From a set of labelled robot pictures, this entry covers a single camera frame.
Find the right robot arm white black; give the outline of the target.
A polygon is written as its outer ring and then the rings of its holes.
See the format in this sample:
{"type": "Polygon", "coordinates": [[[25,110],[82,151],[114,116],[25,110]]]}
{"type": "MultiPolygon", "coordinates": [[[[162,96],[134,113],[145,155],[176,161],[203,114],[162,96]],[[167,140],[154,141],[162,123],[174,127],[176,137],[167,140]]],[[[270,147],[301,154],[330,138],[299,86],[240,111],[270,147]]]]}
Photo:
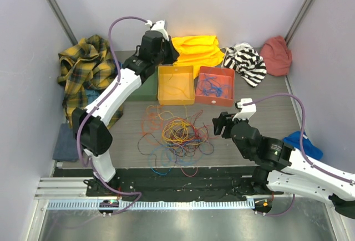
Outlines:
{"type": "Polygon", "coordinates": [[[305,158],[301,150],[262,136],[248,122],[228,112],[212,120],[214,134],[231,139],[241,156],[256,164],[250,181],[255,193],[297,194],[327,204],[342,216],[354,218],[354,174],[305,158]]]}

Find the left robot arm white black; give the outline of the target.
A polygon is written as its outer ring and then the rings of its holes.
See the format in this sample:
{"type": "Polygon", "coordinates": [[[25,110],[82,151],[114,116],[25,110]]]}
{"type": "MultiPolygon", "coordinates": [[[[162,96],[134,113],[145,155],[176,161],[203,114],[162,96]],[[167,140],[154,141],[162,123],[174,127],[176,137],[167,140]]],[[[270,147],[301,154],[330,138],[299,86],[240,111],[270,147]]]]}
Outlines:
{"type": "Polygon", "coordinates": [[[178,56],[165,30],[146,31],[136,53],[127,58],[117,78],[90,105],[72,113],[78,151],[91,160],[104,195],[112,196],[118,189],[109,153],[113,142],[108,130],[111,119],[124,101],[155,73],[158,65],[172,64],[178,56]]]}

